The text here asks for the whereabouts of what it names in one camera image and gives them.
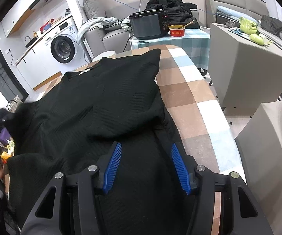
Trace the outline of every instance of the kitchen sink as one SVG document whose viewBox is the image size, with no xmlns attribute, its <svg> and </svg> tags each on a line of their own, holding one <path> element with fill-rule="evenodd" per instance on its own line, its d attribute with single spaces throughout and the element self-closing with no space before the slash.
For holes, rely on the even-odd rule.
<svg viewBox="0 0 282 235">
<path fill-rule="evenodd" d="M 30 47 L 30 46 L 32 45 L 32 43 L 34 43 L 36 40 L 37 40 L 37 37 L 34 37 L 31 41 L 29 41 L 29 42 L 26 44 L 26 48 Z"/>
</svg>

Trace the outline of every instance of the blue gripper pad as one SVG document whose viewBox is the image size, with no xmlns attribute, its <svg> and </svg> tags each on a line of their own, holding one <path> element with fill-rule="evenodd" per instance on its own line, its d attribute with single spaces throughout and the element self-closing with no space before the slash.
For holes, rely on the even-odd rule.
<svg viewBox="0 0 282 235">
<path fill-rule="evenodd" d="M 185 167 L 185 164 L 181 158 L 181 155 L 175 143 L 171 147 L 171 157 L 173 159 L 173 164 L 176 167 L 176 171 L 178 174 L 178 178 L 179 178 L 181 187 L 189 195 L 192 190 L 190 186 L 189 172 L 187 171 L 187 168 Z"/>
<path fill-rule="evenodd" d="M 115 146 L 114 152 L 112 153 L 112 156 L 104 173 L 104 185 L 102 188 L 104 194 L 107 194 L 109 190 L 112 189 L 116 172 L 121 159 L 121 155 L 122 155 L 122 146 L 118 142 L 117 145 Z"/>
</svg>

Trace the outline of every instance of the silver bolt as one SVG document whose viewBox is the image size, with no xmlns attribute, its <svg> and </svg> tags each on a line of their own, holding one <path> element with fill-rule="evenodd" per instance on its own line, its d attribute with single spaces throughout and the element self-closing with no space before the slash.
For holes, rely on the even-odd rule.
<svg viewBox="0 0 282 235">
<path fill-rule="evenodd" d="M 96 165 L 91 165 L 89 167 L 89 171 L 96 171 L 97 170 L 97 166 Z"/>
<path fill-rule="evenodd" d="M 235 171 L 231 172 L 231 177 L 237 179 L 239 177 L 239 174 Z"/>
<path fill-rule="evenodd" d="M 198 166 L 196 166 L 196 169 L 199 170 L 199 171 L 204 171 L 205 170 L 205 166 L 198 165 Z"/>
<path fill-rule="evenodd" d="M 55 174 L 55 178 L 56 178 L 56 179 L 61 179 L 62 176 L 63 176 L 63 174 L 62 174 L 61 172 L 57 172 L 57 173 Z"/>
</svg>

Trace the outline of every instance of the beige headboard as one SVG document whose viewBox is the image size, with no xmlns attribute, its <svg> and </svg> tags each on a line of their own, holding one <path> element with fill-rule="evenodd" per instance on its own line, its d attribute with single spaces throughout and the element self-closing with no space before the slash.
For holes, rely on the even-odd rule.
<svg viewBox="0 0 282 235">
<path fill-rule="evenodd" d="M 207 27 L 216 21 L 215 15 L 212 14 L 216 13 L 218 6 L 245 13 L 256 20 L 261 20 L 262 15 L 269 16 L 266 3 L 262 0 L 205 0 L 205 2 Z"/>
</svg>

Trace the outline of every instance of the white washing machine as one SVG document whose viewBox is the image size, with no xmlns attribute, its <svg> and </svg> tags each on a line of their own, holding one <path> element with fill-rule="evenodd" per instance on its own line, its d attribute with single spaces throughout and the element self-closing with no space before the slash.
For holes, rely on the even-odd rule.
<svg viewBox="0 0 282 235">
<path fill-rule="evenodd" d="M 72 17 L 51 29 L 44 36 L 44 56 L 42 60 L 47 63 L 49 74 L 55 74 L 61 71 L 65 74 L 67 71 L 73 71 L 87 63 L 89 58 L 83 42 L 77 44 L 75 37 L 78 29 Z"/>
</svg>

